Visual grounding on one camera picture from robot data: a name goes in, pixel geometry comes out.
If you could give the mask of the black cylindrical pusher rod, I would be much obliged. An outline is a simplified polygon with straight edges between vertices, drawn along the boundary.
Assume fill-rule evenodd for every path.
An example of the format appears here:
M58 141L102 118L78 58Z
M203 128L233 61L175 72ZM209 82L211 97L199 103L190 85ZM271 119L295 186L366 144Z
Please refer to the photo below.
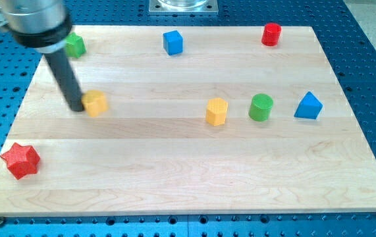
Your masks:
M46 53L44 57L70 110L83 111L82 90L65 50L60 49L53 53Z

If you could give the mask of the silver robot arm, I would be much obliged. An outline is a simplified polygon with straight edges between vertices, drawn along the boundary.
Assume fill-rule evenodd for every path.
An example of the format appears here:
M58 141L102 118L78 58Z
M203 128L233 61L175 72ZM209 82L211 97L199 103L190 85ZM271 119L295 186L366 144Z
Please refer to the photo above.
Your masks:
M70 110L83 111L82 90L65 52L72 20L64 1L0 0L0 14L0 29L43 54Z

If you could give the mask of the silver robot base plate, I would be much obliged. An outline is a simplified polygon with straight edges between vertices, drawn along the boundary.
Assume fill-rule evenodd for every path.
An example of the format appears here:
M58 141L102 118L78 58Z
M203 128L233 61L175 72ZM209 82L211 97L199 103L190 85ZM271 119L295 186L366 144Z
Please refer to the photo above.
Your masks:
M217 14L218 0L149 0L151 14Z

